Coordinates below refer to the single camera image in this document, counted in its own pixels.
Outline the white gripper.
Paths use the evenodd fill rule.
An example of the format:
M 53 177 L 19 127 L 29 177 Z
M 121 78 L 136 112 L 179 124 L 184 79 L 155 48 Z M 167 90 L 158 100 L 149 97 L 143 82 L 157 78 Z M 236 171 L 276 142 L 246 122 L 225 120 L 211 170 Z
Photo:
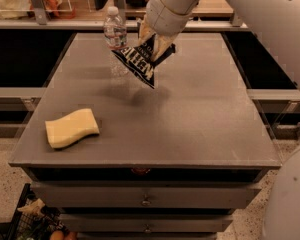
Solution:
M 173 43 L 189 19 L 191 0 L 149 0 L 146 17 L 139 26 L 138 44 L 145 43 L 155 32 L 154 48 L 151 56 L 156 61 Z

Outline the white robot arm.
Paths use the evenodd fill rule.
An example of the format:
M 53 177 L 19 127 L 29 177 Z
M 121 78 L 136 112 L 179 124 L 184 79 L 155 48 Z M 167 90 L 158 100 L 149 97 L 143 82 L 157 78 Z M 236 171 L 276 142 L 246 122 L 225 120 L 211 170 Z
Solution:
M 139 42 L 155 36 L 154 58 L 183 31 L 199 0 L 149 0 Z M 226 0 L 300 90 L 300 0 Z M 260 240 L 300 240 L 300 146 L 278 171 Z

